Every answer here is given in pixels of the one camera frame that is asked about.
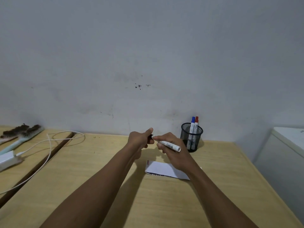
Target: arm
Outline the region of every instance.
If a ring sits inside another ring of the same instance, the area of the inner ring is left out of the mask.
[[[141,149],[154,143],[148,138],[152,131],[131,132],[124,148],[68,196],[41,227],[100,227]]]
[[[181,151],[174,152],[158,143],[158,149],[167,154],[172,165],[187,174],[203,204],[205,213],[213,228],[257,226],[211,181],[194,161],[183,141],[172,133],[154,137],[158,141],[168,141],[179,145]]]

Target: folded white paper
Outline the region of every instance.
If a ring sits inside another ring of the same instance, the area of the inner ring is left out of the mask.
[[[175,169],[172,166],[172,164],[162,163],[157,161],[148,160],[146,163],[145,172],[150,175],[168,176],[168,177],[176,177],[179,179],[190,180],[184,172]]]

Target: person's right arm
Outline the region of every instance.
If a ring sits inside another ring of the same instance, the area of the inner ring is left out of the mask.
[[[175,152],[158,143],[158,149],[167,154],[172,165],[187,174],[196,189],[212,228],[257,228],[257,226],[211,181],[194,161],[184,142],[167,133],[153,138],[179,145],[181,151]]]

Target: wooden tabletop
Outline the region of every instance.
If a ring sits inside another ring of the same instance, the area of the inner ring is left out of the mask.
[[[0,209],[0,227],[39,227],[126,142],[101,134],[69,141]],[[236,145],[201,141],[199,147],[192,153],[197,163],[260,228],[302,227]],[[143,149],[101,227],[210,227],[191,183],[145,174],[146,160],[168,162],[155,144]]]
[[[13,128],[14,127],[10,127],[10,126],[0,126],[0,134],[2,134],[3,131],[11,130]],[[22,145],[20,145],[19,147],[17,147],[14,150],[14,153],[16,154],[21,151],[27,150],[28,148],[35,145],[36,143],[47,139],[47,136],[46,136],[47,133],[55,133],[55,132],[59,132],[59,130],[42,131],[40,134],[36,135],[31,140],[29,140],[29,141],[23,143]],[[66,138],[70,134],[71,134],[70,132],[60,133],[58,135],[55,135],[54,138],[55,139]],[[12,141],[1,144],[0,150],[4,149],[8,145],[12,144],[16,140],[17,140],[17,138]],[[52,150],[54,150],[60,142],[61,141],[52,141]],[[28,152],[21,155],[22,157],[25,157],[25,160],[22,163],[0,172],[0,192],[9,190],[10,188],[14,187],[18,183],[21,183],[22,181],[26,180],[36,169],[38,169],[43,164],[41,162],[42,161],[44,162],[45,158],[49,154],[49,151],[50,151],[49,147],[50,147],[50,144],[48,141],[42,142],[42,143],[36,145],[31,150],[29,150]],[[9,197],[12,192],[13,191],[0,195],[0,207],[7,201],[7,197]]]

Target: white cabinet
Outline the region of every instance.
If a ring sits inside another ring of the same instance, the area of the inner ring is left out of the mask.
[[[304,129],[275,127],[254,165],[304,224]]]

